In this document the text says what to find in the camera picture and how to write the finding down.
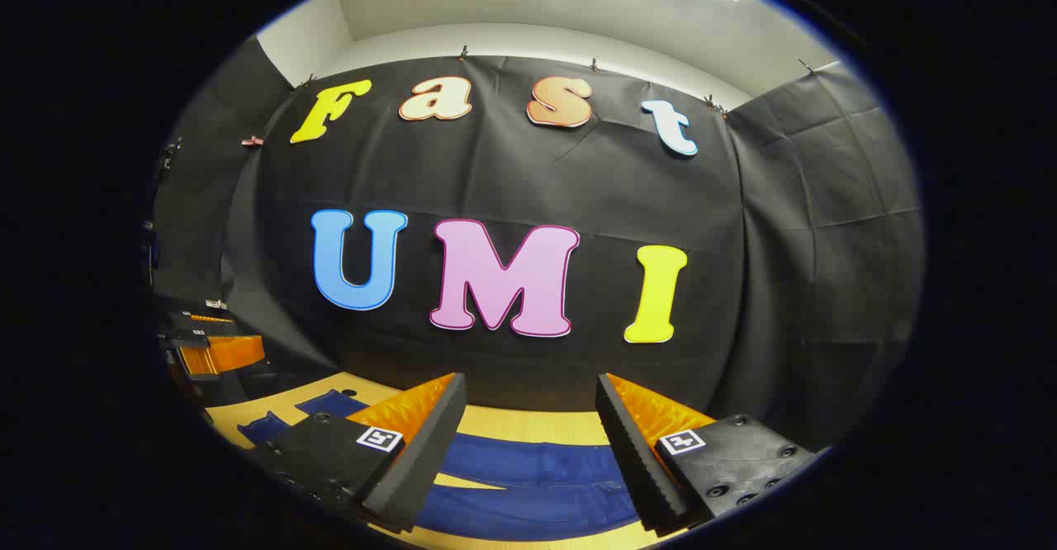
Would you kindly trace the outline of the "blue denim jeans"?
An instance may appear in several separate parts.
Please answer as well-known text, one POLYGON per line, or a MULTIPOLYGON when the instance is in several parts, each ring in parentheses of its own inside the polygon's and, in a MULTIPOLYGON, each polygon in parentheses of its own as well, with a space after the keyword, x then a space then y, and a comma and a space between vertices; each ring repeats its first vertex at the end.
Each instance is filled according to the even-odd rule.
POLYGON ((421 547, 574 543, 639 521, 607 445, 456 434, 404 538, 421 547))

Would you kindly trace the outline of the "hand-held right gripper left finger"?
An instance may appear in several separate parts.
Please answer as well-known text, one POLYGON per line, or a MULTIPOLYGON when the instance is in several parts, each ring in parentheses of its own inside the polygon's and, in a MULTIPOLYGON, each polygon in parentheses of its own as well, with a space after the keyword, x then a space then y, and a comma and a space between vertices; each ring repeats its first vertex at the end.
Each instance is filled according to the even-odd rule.
POLYGON ((449 373, 355 412, 324 408, 257 443, 248 459, 303 500, 347 521, 409 532, 466 407, 449 373))

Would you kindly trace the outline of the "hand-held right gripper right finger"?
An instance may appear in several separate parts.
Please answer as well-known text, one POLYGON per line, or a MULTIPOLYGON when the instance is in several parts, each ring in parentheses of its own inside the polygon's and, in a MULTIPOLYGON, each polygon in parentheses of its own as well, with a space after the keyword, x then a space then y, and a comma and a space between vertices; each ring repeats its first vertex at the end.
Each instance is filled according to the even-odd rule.
POLYGON ((762 500, 818 458, 749 415, 716 419, 611 373, 597 377, 596 411, 642 526, 655 534, 762 500))

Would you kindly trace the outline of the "black backdrop cloth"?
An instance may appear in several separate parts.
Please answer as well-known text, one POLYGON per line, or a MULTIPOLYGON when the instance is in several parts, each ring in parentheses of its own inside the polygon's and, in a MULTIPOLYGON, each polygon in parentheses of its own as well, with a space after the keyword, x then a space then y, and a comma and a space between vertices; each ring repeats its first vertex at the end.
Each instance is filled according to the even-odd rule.
POLYGON ((173 138, 154 290, 262 333, 277 383, 251 398, 461 372, 475 405, 587 411, 611 372, 822 448, 875 403, 917 309, 910 155, 839 62, 723 120, 659 82, 509 56, 294 90, 249 40, 173 138))

